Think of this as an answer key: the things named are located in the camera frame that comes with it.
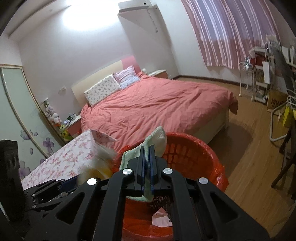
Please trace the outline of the green white sock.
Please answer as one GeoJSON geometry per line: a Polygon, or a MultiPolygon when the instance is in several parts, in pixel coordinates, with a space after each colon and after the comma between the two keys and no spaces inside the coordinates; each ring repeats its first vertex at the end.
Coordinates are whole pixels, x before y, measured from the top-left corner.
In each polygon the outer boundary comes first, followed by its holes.
{"type": "Polygon", "coordinates": [[[162,126],[158,126],[148,137],[145,138],[143,142],[140,144],[136,144],[136,147],[125,151],[121,157],[121,164],[119,166],[120,170],[126,169],[129,160],[136,158],[140,155],[140,147],[144,147],[145,153],[145,164],[147,164],[147,173],[145,174],[145,182],[144,182],[144,195],[141,197],[128,197],[130,200],[140,201],[140,202],[152,202],[153,195],[151,192],[151,181],[148,177],[150,172],[150,164],[149,164],[149,147],[154,146],[155,155],[158,157],[162,157],[165,152],[167,146],[167,136],[166,132],[162,126]]]}

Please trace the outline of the white snack packet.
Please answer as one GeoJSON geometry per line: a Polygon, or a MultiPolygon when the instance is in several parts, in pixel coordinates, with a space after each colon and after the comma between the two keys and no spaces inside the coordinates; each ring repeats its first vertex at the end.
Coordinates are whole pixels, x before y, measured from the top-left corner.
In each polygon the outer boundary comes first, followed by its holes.
{"type": "Polygon", "coordinates": [[[77,184],[81,185],[90,178],[101,180],[109,179],[113,172],[111,170],[116,152],[103,145],[98,145],[94,151],[94,157],[86,164],[77,178],[77,184]]]}

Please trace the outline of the black white woven pouch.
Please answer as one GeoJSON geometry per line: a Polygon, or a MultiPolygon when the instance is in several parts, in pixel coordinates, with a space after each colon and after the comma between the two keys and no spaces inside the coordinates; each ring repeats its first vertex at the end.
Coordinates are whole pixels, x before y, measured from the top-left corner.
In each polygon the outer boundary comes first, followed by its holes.
{"type": "Polygon", "coordinates": [[[171,213],[171,201],[168,196],[157,196],[152,199],[151,207],[158,211],[160,208],[163,208],[167,214],[171,213]]]}

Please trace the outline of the orange plastic laundry basket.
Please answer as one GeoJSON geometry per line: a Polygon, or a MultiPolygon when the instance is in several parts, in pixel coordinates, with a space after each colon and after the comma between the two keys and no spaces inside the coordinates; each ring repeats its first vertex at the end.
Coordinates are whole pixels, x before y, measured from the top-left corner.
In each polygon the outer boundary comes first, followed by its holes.
{"type": "Polygon", "coordinates": [[[224,192],[229,184],[225,169],[213,150],[202,140],[185,133],[167,133],[166,148],[162,156],[171,174],[158,170],[159,180],[169,187],[159,190],[161,197],[168,196],[171,205],[171,227],[152,224],[152,208],[148,203],[127,199],[123,218],[123,240],[202,240],[204,233],[197,220],[193,200],[198,204],[204,199],[198,189],[198,179],[206,175],[224,192]]]}

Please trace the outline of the floral pink white tablecloth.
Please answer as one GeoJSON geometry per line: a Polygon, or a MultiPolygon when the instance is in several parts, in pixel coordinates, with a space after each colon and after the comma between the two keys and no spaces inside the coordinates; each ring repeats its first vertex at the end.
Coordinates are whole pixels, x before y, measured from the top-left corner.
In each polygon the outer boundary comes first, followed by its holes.
{"type": "Polygon", "coordinates": [[[22,181],[23,189],[28,189],[46,181],[68,180],[77,176],[82,168],[94,157],[95,148],[103,145],[113,149],[117,139],[95,130],[87,130],[66,144],[43,163],[37,166],[22,181]]]}

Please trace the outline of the pink paper in basket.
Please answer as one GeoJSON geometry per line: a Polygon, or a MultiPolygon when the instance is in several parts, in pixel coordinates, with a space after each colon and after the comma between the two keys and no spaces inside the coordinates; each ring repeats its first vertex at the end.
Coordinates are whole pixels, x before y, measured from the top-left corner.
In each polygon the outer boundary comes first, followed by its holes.
{"type": "Polygon", "coordinates": [[[173,226],[168,213],[163,208],[160,208],[156,213],[153,214],[152,225],[157,226],[157,227],[172,227],[173,226]]]}

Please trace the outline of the bed with coral duvet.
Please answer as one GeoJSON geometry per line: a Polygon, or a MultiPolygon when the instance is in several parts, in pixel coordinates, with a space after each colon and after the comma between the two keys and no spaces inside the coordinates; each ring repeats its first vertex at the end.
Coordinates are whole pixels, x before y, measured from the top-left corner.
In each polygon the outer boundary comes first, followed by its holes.
{"type": "Polygon", "coordinates": [[[118,152],[145,139],[158,126],[166,132],[198,133],[222,112],[238,111],[229,89],[215,84],[155,78],[140,73],[140,80],[95,106],[81,110],[81,130],[95,130],[115,138],[118,152]]]}

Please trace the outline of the pink left nightstand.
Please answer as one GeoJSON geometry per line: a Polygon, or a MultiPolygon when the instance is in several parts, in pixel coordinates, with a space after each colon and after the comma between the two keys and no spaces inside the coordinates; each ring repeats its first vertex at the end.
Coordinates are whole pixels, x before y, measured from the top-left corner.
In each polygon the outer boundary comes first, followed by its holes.
{"type": "Polygon", "coordinates": [[[81,116],[78,115],[73,121],[69,123],[66,130],[69,132],[72,138],[81,134],[81,116]]]}

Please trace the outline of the white mug on nightstand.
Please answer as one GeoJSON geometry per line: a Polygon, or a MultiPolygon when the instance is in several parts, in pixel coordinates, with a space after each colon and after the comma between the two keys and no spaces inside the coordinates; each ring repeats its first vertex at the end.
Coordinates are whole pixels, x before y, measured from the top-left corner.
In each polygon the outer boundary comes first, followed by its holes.
{"type": "Polygon", "coordinates": [[[75,120],[77,118],[77,115],[75,114],[75,113],[70,113],[69,114],[69,120],[70,121],[73,121],[73,120],[75,120]]]}

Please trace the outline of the hanging plush toys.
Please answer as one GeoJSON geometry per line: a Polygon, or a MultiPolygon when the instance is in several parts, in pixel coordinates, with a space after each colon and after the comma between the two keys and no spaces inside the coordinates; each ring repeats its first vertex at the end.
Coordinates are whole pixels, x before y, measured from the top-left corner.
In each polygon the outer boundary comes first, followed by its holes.
{"type": "Polygon", "coordinates": [[[58,135],[62,138],[62,140],[65,143],[70,142],[72,140],[72,136],[66,130],[66,127],[63,121],[61,120],[59,114],[55,112],[55,110],[52,108],[52,106],[48,102],[48,98],[44,100],[43,107],[44,107],[44,114],[47,120],[50,122],[52,127],[57,131],[58,135]]]}

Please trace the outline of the right nightstand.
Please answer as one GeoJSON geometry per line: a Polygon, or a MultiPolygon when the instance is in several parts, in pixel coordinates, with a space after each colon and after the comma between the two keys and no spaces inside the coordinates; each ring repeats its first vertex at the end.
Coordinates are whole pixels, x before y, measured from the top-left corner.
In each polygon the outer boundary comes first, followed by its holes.
{"type": "Polygon", "coordinates": [[[149,73],[148,76],[168,79],[168,74],[167,74],[166,70],[156,70],[156,71],[149,73]]]}

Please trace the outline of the floral white pillow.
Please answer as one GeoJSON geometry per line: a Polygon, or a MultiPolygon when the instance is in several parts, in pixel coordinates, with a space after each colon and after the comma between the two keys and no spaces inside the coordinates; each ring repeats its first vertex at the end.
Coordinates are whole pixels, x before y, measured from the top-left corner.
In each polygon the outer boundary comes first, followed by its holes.
{"type": "Polygon", "coordinates": [[[84,95],[91,107],[94,107],[100,101],[104,100],[106,97],[110,96],[111,94],[121,90],[121,86],[116,81],[114,76],[108,75],[107,77],[103,78],[91,88],[84,92],[84,95]]]}

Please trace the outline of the pink striped pillow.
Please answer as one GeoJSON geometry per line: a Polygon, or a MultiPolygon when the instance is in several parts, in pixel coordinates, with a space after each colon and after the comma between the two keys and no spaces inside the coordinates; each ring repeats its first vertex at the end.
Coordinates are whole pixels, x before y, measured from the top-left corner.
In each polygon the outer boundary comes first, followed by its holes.
{"type": "Polygon", "coordinates": [[[125,89],[133,83],[140,81],[140,78],[137,76],[133,65],[130,65],[128,68],[119,72],[114,72],[113,76],[122,89],[125,89]]]}

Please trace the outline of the sliding wardrobe with flower decals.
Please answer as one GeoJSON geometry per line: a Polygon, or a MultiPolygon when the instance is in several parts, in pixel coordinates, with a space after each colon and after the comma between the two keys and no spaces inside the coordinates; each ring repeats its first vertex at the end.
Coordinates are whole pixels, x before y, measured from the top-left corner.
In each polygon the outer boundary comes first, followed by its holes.
{"type": "Polygon", "coordinates": [[[23,69],[1,66],[1,139],[18,143],[21,179],[29,175],[65,142],[37,103],[23,69]]]}

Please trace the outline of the white air conditioner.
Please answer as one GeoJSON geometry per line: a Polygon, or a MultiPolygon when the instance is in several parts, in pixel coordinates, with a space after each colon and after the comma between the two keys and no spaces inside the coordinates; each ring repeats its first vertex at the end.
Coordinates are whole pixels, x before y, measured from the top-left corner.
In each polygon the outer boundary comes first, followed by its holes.
{"type": "Polygon", "coordinates": [[[123,1],[118,3],[119,11],[118,14],[126,13],[129,11],[137,11],[143,9],[152,9],[154,6],[151,1],[145,0],[134,0],[134,1],[123,1]]]}

